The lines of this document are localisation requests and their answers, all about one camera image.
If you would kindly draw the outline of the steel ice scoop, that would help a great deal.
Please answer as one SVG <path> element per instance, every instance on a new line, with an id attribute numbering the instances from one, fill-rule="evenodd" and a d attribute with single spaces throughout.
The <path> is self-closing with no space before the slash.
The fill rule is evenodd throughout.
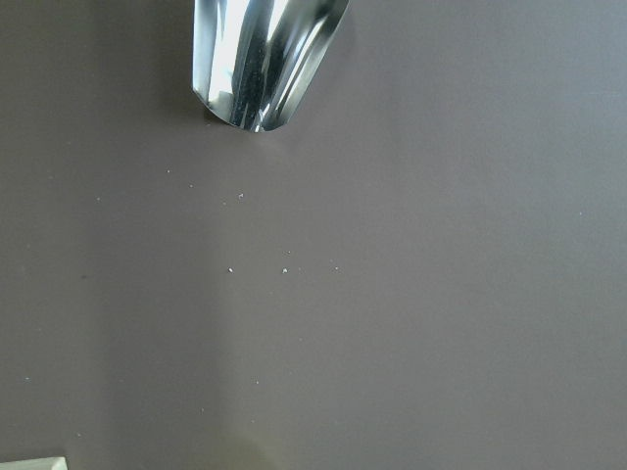
<path id="1" fill-rule="evenodd" d="M 223 122 L 254 133 L 297 111 L 346 1 L 197 1 L 191 88 Z"/>

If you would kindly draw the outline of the wooden cutting board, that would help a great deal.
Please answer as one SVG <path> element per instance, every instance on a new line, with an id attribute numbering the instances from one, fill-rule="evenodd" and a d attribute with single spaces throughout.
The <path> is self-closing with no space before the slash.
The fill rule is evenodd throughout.
<path id="1" fill-rule="evenodd" d="M 68 464 L 63 456 L 52 456 L 1 462 L 0 470 L 68 470 Z"/>

